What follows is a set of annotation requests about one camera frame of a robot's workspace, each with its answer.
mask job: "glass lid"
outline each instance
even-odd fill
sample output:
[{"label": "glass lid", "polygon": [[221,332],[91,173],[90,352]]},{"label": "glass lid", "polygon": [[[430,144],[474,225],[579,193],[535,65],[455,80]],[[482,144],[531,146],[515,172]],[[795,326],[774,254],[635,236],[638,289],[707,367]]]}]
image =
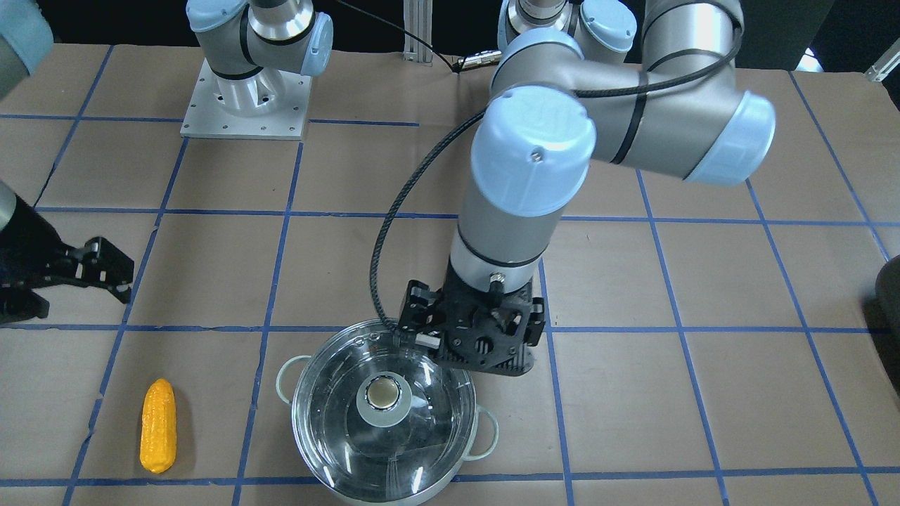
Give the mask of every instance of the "glass lid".
[{"label": "glass lid", "polygon": [[294,436],[316,477],[351,499],[389,502],[455,472],[475,392],[467,372],[436,366],[375,320],[325,344],[292,406]]}]

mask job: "beige tabletop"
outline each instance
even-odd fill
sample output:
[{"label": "beige tabletop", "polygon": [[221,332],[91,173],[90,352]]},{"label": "beige tabletop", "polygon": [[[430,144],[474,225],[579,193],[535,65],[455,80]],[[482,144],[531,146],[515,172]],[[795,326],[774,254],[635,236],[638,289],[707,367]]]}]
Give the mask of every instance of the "beige tabletop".
[{"label": "beige tabletop", "polygon": [[[53,287],[46,320],[0,329],[4,506],[339,503],[297,451],[275,373],[374,316],[383,214],[486,104],[491,69],[337,52],[302,143],[183,139],[202,61],[57,45],[0,102],[0,178],[69,244],[103,235],[136,262],[132,304]],[[892,341],[865,310],[900,255],[900,114],[860,74],[738,81],[777,110],[760,169],[719,188],[592,163],[536,273],[535,369],[475,375],[499,446],[429,504],[900,505],[900,399],[878,356]],[[391,229],[389,314],[409,279],[441,284],[471,138]],[[159,377],[179,445],[153,475],[137,453]]]}]

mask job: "black background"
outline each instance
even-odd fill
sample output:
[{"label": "black background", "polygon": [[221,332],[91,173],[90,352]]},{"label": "black background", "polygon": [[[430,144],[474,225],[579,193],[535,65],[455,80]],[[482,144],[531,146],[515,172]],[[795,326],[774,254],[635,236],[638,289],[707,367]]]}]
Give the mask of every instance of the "black background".
[{"label": "black background", "polygon": [[[402,0],[347,0],[403,25]],[[185,0],[39,0],[60,42],[196,46]],[[644,0],[623,0],[643,19]],[[403,35],[334,0],[314,0],[335,22],[336,50],[400,51]],[[864,72],[900,37],[898,0],[743,0],[747,32],[737,64],[793,69],[807,47],[826,71]],[[439,52],[468,55],[496,49],[500,0],[434,0],[433,42]],[[635,47],[628,61],[640,61]],[[885,85],[897,103],[900,70]]]}]

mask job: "corn cob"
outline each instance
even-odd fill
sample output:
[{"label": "corn cob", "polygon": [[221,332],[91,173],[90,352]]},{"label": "corn cob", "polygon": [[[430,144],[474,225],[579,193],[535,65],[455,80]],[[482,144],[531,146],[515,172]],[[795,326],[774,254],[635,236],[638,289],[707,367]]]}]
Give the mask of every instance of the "corn cob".
[{"label": "corn cob", "polygon": [[160,474],[175,462],[177,446],[175,393],[165,379],[147,390],[140,421],[140,464]]}]

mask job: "metal mounting plate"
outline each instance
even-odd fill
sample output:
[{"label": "metal mounting plate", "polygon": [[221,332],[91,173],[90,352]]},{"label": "metal mounting plate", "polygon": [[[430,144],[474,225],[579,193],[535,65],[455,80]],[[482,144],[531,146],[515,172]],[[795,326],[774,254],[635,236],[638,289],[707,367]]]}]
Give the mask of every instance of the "metal mounting plate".
[{"label": "metal mounting plate", "polygon": [[182,137],[302,140],[312,78],[279,72],[284,79],[285,93],[279,98],[278,107],[259,116],[236,116],[219,104],[215,75],[204,60],[184,114]]}]

